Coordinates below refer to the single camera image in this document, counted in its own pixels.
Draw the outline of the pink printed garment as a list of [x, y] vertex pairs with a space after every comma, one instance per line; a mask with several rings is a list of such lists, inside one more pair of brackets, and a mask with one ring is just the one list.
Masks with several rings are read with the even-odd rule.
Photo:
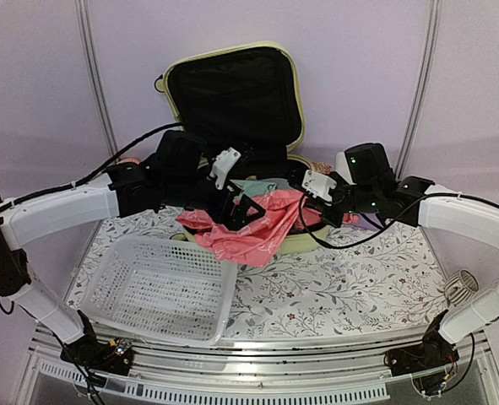
[[265, 209], [264, 216], [239, 230], [216, 224], [203, 210], [183, 211], [176, 221], [217, 260], [253, 267], [269, 264], [280, 249], [313, 250], [317, 244], [309, 234], [324, 239], [331, 229], [296, 190], [277, 190], [254, 201]]

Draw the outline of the teal cartoon t-shirt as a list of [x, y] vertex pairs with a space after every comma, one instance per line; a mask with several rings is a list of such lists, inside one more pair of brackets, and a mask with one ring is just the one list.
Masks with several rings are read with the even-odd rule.
[[270, 178], [264, 180], [232, 180], [232, 183], [242, 189], [248, 197], [267, 195], [278, 190], [289, 190], [290, 185], [286, 179]]

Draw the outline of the white plastic mesh basket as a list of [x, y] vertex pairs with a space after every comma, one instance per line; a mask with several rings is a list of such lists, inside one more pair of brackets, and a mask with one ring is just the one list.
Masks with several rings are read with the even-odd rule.
[[79, 309], [138, 337], [209, 347], [225, 330], [236, 276], [235, 263], [194, 243], [128, 236], [106, 251]]

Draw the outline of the light green hard-shell suitcase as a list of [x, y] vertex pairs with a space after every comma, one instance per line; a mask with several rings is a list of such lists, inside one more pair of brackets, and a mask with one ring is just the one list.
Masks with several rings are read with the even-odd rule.
[[295, 64], [275, 43], [255, 43], [191, 57], [170, 66], [155, 82], [174, 117], [212, 149], [198, 168], [229, 147], [253, 155], [230, 180], [287, 180], [290, 170], [314, 170], [294, 154], [305, 124]]

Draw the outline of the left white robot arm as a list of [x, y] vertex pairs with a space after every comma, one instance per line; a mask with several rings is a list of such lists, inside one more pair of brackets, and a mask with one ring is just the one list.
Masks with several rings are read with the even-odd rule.
[[264, 207], [232, 183], [229, 175], [245, 153], [217, 154], [180, 124], [154, 128], [134, 139], [127, 152], [159, 134], [157, 149], [142, 163], [120, 164], [110, 157], [84, 177], [21, 197], [0, 195], [0, 298], [7, 298], [46, 326], [87, 366], [105, 357], [88, 317], [68, 307], [32, 269], [28, 248], [110, 219], [125, 219], [165, 207], [196, 208], [228, 230], [262, 218]]

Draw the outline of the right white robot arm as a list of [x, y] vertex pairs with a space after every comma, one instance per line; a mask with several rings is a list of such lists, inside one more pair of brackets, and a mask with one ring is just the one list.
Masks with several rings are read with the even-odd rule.
[[[499, 140], [414, 146], [405, 174], [499, 203]], [[498, 279], [497, 249], [436, 229], [426, 236], [446, 270], [467, 268], [482, 285]]]

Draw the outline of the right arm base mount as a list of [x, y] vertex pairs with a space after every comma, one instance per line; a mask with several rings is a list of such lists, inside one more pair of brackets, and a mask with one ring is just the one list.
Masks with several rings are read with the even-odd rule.
[[421, 342], [402, 348], [393, 348], [384, 354], [383, 363], [392, 376], [412, 375], [442, 367], [433, 375], [423, 375], [412, 380], [414, 388], [425, 397], [443, 394], [450, 380], [457, 374], [458, 351], [440, 334], [442, 319], [448, 310], [438, 314], [426, 329]]

